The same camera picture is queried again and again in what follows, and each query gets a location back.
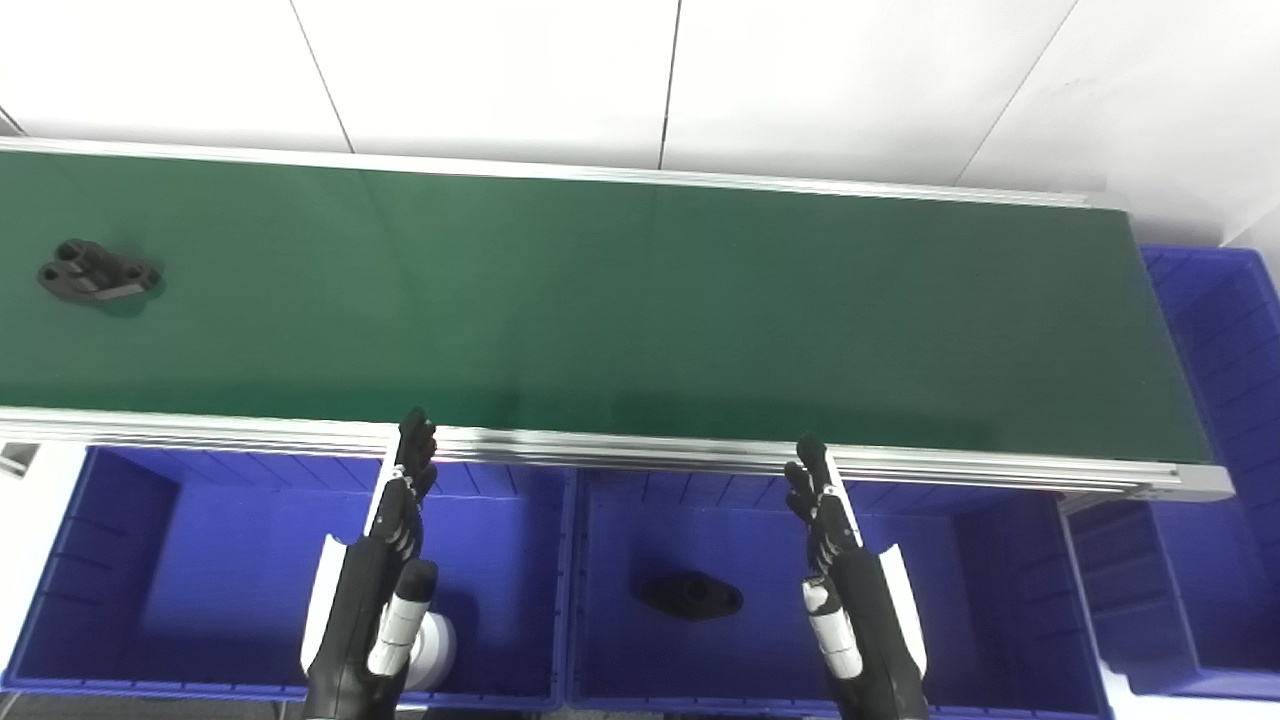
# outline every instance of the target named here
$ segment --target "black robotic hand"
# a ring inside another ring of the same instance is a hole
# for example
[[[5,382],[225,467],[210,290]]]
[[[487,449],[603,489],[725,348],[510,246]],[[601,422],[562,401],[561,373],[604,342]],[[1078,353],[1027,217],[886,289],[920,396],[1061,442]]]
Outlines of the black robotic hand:
[[[863,546],[858,519],[827,447],[812,436],[796,445],[804,466],[787,462],[787,506],[809,529],[804,582],[809,623],[818,637],[844,720],[923,720],[924,646],[901,555]]]
[[[307,667],[303,717],[393,720],[404,691],[412,638],[404,646],[403,638],[385,635],[397,609],[425,612],[435,593],[436,566],[419,557],[422,498],[436,475],[435,425],[415,407],[399,433],[396,468],[383,486],[369,533],[342,557],[320,648]],[[411,625],[412,620],[399,624]]]

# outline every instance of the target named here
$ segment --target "metal frame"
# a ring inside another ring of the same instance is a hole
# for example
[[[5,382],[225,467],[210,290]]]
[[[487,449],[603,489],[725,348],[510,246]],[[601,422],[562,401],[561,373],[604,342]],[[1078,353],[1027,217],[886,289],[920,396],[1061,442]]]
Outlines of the metal frame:
[[[398,434],[393,423],[0,407],[0,437],[381,459]],[[462,427],[440,427],[436,439],[436,456],[447,462],[777,475],[795,457],[792,443],[782,441]],[[831,450],[849,480],[1057,491],[1074,498],[1066,501],[1075,503],[1068,509],[1083,509],[1103,498],[1208,501],[1233,495],[1226,470],[1212,465],[859,445],[836,445]]]
[[[595,168],[588,165],[550,165],[540,163],[504,163],[497,160],[416,158],[407,155],[364,155],[352,152],[202,147],[195,145],[147,145],[141,142],[104,142],[96,140],[44,140],[37,137],[0,137],[0,151],[116,158],[159,158],[173,160],[214,160],[220,163],[344,168],[352,170],[387,170],[396,173],[422,173],[435,176],[712,187],[726,190],[799,192],[809,195],[842,195],[850,197],[896,197],[906,200],[946,200],[954,202],[988,202],[998,205],[1037,205],[1047,208],[1116,208],[1115,199],[1108,197],[1105,193],[978,190],[923,184],[774,178],[764,176],[735,176],[727,173],[695,173],[685,170],[649,170],[640,168]]]
[[[0,151],[175,160],[212,160],[398,173],[540,178],[680,187],[895,197],[955,202],[1115,209],[1106,195],[1021,192],[771,178],[627,168],[591,168],[347,152],[306,152],[0,137]],[[238,450],[383,457],[396,425],[329,420],[214,418],[147,413],[0,407],[0,437],[169,448]],[[776,475],[792,459],[790,442],[635,437],[552,430],[442,427],[443,461],[492,461],[635,470]],[[847,479],[1030,488],[1066,493],[1065,510],[1103,498],[1207,501],[1230,497],[1219,466],[905,447],[833,446]]]

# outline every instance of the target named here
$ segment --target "black plastic part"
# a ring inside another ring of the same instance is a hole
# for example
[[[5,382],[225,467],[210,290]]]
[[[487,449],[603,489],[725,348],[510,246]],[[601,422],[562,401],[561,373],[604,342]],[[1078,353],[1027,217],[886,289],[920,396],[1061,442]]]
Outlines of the black plastic part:
[[[40,268],[36,279],[63,300],[96,304],[151,290],[160,282],[160,270],[96,242],[68,240],[54,249],[54,261]]]
[[[698,571],[654,578],[639,596],[649,607],[681,620],[724,618],[742,609],[742,591]]]

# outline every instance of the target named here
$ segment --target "blue storage bin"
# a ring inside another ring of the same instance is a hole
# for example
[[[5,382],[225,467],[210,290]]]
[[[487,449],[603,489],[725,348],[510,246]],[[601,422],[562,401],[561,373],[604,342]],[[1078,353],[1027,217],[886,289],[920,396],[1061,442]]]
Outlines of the blue storage bin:
[[[1280,700],[1280,302],[1252,250],[1142,250],[1238,496],[1071,516],[1103,660],[1135,693]]]
[[[850,483],[863,537],[902,547],[934,717],[1107,715],[1051,493]],[[582,470],[568,703],[689,714],[835,716],[800,596],[804,529],[781,478]],[[635,588],[701,570],[742,609],[690,623]]]
[[[24,692],[297,701],[326,534],[360,536],[372,460],[96,448],[5,685]],[[457,629],[431,706],[562,702],[575,470],[440,464],[424,501],[433,609]]]

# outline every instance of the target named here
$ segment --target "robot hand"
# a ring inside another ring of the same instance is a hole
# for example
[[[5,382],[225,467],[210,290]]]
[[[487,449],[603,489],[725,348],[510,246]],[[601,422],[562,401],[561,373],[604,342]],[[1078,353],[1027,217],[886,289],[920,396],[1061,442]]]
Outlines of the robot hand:
[[[897,546],[873,555],[824,445],[805,436],[787,462],[787,507],[809,529],[815,575],[803,583],[809,623],[844,720],[924,720],[920,620]]]
[[[422,498],[435,484],[435,425],[415,407],[399,432],[365,534],[349,547],[330,538],[321,555],[302,650],[308,719],[392,720],[420,630],[433,630],[430,651],[442,659],[431,671],[448,670],[452,628],[428,615],[438,570],[419,557]]]

